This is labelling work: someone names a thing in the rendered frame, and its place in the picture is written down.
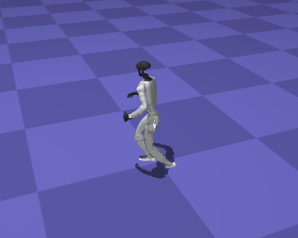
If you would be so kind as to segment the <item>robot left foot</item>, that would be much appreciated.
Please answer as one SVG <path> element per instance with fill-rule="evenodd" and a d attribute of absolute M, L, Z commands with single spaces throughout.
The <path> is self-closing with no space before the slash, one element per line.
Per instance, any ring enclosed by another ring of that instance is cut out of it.
<path fill-rule="evenodd" d="M 168 165 L 166 165 L 165 168 L 173 168 L 173 167 L 176 167 L 176 166 L 177 166 L 177 164 L 175 162 L 173 162 L 172 166 L 169 167 Z"/>

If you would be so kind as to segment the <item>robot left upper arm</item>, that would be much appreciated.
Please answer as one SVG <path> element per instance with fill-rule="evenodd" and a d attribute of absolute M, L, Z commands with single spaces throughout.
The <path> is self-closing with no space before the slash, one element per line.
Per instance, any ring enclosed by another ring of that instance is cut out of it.
<path fill-rule="evenodd" d="M 137 93 L 139 95 L 139 99 L 140 99 L 140 102 L 141 102 L 141 105 L 144 106 L 144 111 L 143 112 L 146 112 L 149 108 L 148 108 L 148 105 L 147 105 L 147 98 L 146 98 L 146 87 L 145 87 L 145 84 L 140 84 L 138 87 L 137 87 Z"/>

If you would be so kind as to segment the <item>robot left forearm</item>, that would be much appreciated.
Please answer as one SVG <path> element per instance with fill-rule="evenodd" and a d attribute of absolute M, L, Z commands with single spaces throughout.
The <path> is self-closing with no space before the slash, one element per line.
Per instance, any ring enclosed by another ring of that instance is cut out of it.
<path fill-rule="evenodd" d="M 144 106 L 140 106 L 136 111 L 134 111 L 131 114 L 128 114 L 129 119 L 130 118 L 137 118 L 138 116 L 141 116 L 143 114 L 144 111 Z"/>

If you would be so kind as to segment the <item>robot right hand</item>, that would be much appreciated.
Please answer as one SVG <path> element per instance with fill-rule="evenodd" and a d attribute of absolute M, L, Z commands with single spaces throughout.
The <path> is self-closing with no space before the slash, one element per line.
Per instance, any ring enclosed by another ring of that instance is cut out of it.
<path fill-rule="evenodd" d="M 132 98 L 132 96 L 133 95 L 138 95 L 138 93 L 137 92 L 132 92 L 132 93 L 129 93 L 128 95 L 127 95 L 127 97 L 129 98 L 129 97 L 131 97 Z"/>

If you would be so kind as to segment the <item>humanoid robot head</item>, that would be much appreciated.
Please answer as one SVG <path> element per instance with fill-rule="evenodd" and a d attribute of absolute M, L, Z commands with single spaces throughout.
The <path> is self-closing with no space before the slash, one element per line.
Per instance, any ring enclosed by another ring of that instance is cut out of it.
<path fill-rule="evenodd" d="M 145 79 L 144 81 L 151 81 L 152 78 L 149 77 L 149 75 L 147 73 L 144 73 L 144 70 L 150 68 L 150 63 L 147 61 L 141 61 L 136 65 L 136 68 L 138 69 L 139 72 L 139 76 L 143 76 L 143 79 Z M 142 70 L 142 73 L 141 73 Z"/>

